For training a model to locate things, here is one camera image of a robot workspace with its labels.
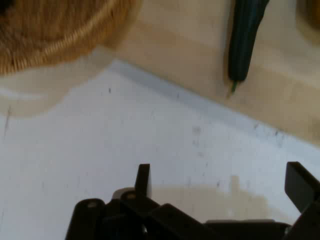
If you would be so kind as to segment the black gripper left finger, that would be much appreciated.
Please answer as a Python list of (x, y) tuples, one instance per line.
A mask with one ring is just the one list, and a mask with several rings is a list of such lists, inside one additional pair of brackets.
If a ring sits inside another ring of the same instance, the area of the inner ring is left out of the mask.
[(149, 198), (150, 165), (140, 164), (133, 188), (114, 192), (110, 202), (78, 202), (67, 240), (206, 240), (208, 228), (170, 204)]

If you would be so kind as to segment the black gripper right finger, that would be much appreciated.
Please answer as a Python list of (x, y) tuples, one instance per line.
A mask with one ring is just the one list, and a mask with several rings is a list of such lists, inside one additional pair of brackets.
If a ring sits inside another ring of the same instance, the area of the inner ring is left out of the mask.
[(300, 212), (284, 239), (319, 240), (320, 182), (299, 162), (288, 162), (284, 190)]

